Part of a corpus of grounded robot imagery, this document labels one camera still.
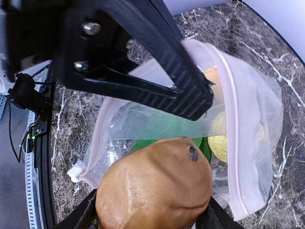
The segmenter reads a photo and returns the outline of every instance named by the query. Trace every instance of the metal screw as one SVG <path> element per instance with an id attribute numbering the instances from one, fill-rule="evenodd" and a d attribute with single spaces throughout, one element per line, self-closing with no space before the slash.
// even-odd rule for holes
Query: metal screw
<path id="1" fill-rule="evenodd" d="M 101 26 L 96 22 L 86 22 L 82 25 L 82 29 L 85 34 L 94 36 L 101 30 Z"/>
<path id="2" fill-rule="evenodd" d="M 74 62 L 74 68 L 78 72 L 84 72 L 89 68 L 88 61 L 76 61 Z"/>

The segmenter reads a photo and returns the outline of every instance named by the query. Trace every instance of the marble table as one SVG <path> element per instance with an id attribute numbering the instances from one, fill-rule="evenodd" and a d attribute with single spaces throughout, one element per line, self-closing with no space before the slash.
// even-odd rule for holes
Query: marble table
<path id="1" fill-rule="evenodd" d="M 268 24 L 242 3 L 196 9 L 174 19 L 185 37 L 209 42 L 280 84 L 284 125 L 273 153 L 274 178 L 269 200 L 262 210 L 241 220 L 240 224 L 246 229 L 305 228 L 304 63 Z M 137 63 L 150 58 L 137 42 L 130 42 L 128 48 L 130 58 Z M 52 178 L 59 221 L 91 190 L 86 184 L 72 183 L 66 174 L 88 150 L 102 101 L 102 96 L 57 85 L 52 120 Z M 114 147 L 124 144 L 126 141 L 116 142 Z"/>

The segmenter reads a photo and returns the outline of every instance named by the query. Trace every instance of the plastic bag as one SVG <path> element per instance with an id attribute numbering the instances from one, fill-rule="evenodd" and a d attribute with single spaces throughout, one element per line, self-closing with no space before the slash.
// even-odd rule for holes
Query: plastic bag
<path id="1" fill-rule="evenodd" d="M 86 166 L 78 162 L 68 172 L 74 182 L 86 181 L 98 187 L 102 176 L 94 166 L 107 157 L 108 168 L 119 157 L 106 147 L 110 139 L 161 139 L 177 136 L 190 138 L 227 135 L 227 180 L 214 186 L 215 199 L 230 205 L 234 220 L 261 209 L 268 198 L 272 180 L 272 157 L 282 131 L 281 89 L 247 63 L 220 52 L 207 43 L 183 41 L 197 66 L 208 77 L 217 71 L 212 90 L 213 106 L 198 121 L 192 122 L 125 100 L 106 98 L 96 123 L 90 156 Z M 155 60 L 139 66 L 131 75 L 164 86 L 171 79 Z M 225 123 L 215 118 L 223 113 Z M 263 137 L 258 129 L 262 128 Z"/>

